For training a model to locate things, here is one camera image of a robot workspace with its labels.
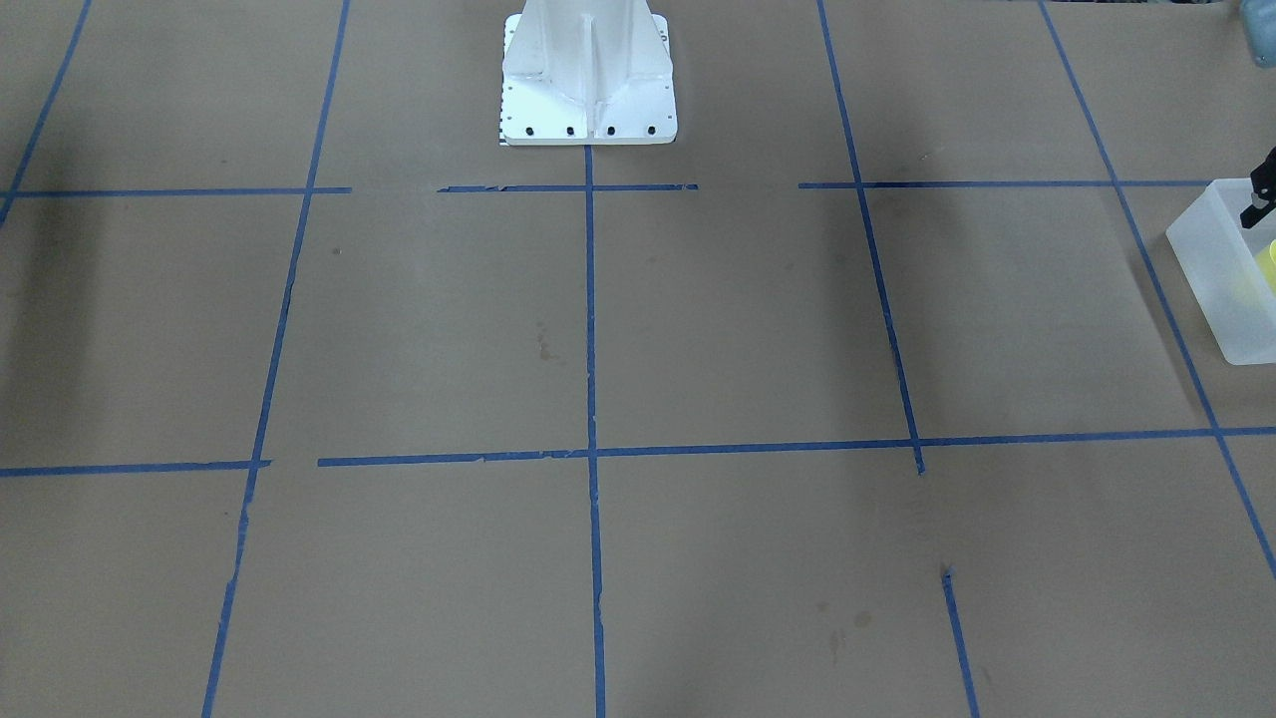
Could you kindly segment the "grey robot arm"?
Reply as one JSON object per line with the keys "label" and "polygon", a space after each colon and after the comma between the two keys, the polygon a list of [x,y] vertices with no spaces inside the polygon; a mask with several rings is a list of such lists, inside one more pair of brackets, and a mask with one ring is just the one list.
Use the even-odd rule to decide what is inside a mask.
{"label": "grey robot arm", "polygon": [[[1240,1],[1242,26],[1250,59],[1257,68],[1275,68],[1275,1]],[[1250,173],[1250,204],[1239,216],[1244,230],[1253,230],[1275,209],[1275,147]]]}

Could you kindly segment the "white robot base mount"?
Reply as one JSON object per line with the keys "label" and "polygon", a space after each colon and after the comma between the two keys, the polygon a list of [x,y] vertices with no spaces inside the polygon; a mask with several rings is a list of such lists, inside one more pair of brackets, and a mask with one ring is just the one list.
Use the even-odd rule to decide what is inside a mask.
{"label": "white robot base mount", "polygon": [[647,1],[527,1],[501,41],[501,145],[676,142],[669,23]]}

